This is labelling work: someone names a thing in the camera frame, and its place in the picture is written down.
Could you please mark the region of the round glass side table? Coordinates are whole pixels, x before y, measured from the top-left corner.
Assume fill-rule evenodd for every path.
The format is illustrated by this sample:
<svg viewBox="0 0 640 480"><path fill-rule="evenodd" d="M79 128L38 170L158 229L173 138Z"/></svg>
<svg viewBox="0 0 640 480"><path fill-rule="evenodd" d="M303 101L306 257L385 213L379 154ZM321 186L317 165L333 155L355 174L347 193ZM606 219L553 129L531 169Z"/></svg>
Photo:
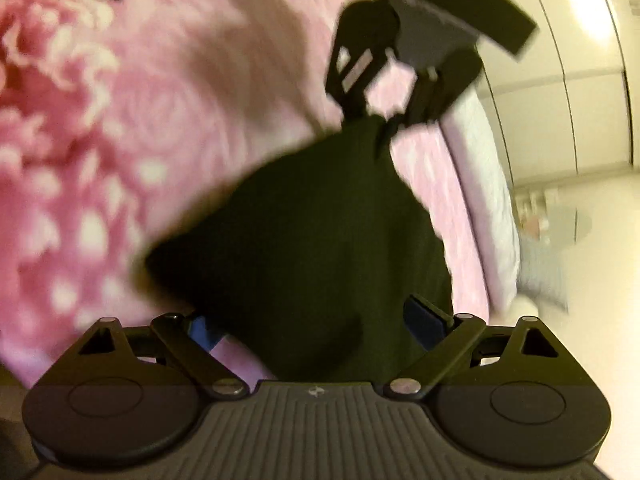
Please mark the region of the round glass side table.
<svg viewBox="0 0 640 480"><path fill-rule="evenodd" d="M573 247L592 230L588 214L572 206L552 205L530 212L521 223L521 230L555 250Z"/></svg>

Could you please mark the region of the pink rose pattern blanket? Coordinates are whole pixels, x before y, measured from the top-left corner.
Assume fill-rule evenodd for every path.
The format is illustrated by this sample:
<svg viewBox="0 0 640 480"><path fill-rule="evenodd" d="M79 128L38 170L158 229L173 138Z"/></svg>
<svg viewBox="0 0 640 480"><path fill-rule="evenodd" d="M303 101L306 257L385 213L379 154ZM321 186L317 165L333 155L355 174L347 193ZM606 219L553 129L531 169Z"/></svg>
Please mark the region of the pink rose pattern blanket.
<svg viewBox="0 0 640 480"><path fill-rule="evenodd" d="M333 129L349 0L1 0L1 363L33 385L132 269L244 174Z"/></svg>

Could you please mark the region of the grey pillow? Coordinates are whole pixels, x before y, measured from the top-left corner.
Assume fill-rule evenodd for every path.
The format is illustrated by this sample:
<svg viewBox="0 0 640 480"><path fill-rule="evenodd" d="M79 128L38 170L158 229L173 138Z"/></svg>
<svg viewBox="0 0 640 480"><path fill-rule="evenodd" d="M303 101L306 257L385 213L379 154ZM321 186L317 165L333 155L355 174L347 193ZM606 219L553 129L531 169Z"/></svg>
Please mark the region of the grey pillow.
<svg viewBox="0 0 640 480"><path fill-rule="evenodd" d="M568 311L560 257L552 247L527 235L520 237L520 270L516 287L530 300L542 300Z"/></svg>

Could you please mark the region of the black zip-up jacket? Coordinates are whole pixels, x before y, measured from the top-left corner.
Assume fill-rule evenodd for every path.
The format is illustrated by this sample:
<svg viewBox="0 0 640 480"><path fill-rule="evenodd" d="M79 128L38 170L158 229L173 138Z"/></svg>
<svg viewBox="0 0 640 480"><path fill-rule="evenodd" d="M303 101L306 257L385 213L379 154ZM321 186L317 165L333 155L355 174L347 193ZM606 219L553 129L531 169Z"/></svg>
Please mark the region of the black zip-up jacket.
<svg viewBox="0 0 640 480"><path fill-rule="evenodd" d="M388 382L444 336L451 276L371 116L246 178L151 278L289 382Z"/></svg>

